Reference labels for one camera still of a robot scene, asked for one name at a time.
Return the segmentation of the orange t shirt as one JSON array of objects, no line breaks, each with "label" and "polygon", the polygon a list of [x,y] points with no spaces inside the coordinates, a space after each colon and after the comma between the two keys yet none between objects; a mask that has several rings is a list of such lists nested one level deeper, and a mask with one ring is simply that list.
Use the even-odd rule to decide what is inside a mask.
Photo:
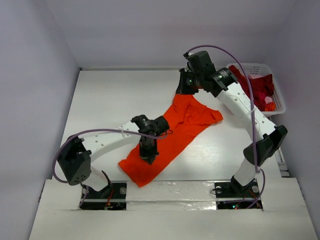
[{"label": "orange t shirt", "polygon": [[128,156],[118,163],[121,170],[139,188],[152,182],[201,132],[218,124],[223,116],[197,101],[193,95],[176,94],[164,113],[169,124],[169,134],[157,140],[159,155],[152,164],[140,158],[136,145]]}]

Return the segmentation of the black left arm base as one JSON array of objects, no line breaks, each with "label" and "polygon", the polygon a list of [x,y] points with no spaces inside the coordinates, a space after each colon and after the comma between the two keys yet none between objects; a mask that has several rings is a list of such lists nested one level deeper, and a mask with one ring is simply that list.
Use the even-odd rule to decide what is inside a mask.
[{"label": "black left arm base", "polygon": [[127,209],[126,194],[126,181],[112,182],[104,192],[98,192],[83,185],[79,208],[94,211],[124,211]]}]

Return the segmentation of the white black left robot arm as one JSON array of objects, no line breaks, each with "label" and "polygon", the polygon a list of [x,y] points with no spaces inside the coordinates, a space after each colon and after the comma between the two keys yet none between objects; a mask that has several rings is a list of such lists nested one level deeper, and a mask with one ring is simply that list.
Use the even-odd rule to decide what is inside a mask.
[{"label": "white black left robot arm", "polygon": [[103,155],[129,144],[138,144],[138,158],[152,165],[158,152],[158,140],[170,129],[163,116],[148,119],[145,115],[133,117],[117,129],[99,128],[71,135],[60,147],[54,158],[65,177],[54,178],[70,186],[82,185],[98,198],[107,198],[113,185],[107,174],[97,170],[92,163]]}]

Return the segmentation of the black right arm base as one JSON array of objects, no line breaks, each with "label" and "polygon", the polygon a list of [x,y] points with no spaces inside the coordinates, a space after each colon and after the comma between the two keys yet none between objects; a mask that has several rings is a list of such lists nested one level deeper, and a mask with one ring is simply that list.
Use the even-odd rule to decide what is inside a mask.
[{"label": "black right arm base", "polygon": [[216,208],[218,210],[244,210],[263,209],[262,201],[257,197],[260,189],[256,180],[253,180],[247,188],[241,192],[232,189],[230,181],[218,181],[214,183],[214,188],[210,191],[215,196]]}]

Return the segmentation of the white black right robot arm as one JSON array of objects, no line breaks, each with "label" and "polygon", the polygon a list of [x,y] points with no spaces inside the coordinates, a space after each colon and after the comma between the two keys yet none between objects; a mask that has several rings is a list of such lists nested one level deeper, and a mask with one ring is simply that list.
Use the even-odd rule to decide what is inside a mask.
[{"label": "white black right robot arm", "polygon": [[243,150],[244,160],[226,187],[235,196],[242,196],[248,191],[260,167],[280,148],[288,130],[284,125],[277,126],[267,119],[228,68],[215,68],[207,51],[186,52],[183,56],[187,63],[179,71],[176,93],[194,95],[204,90],[212,94],[233,113],[252,140]]}]

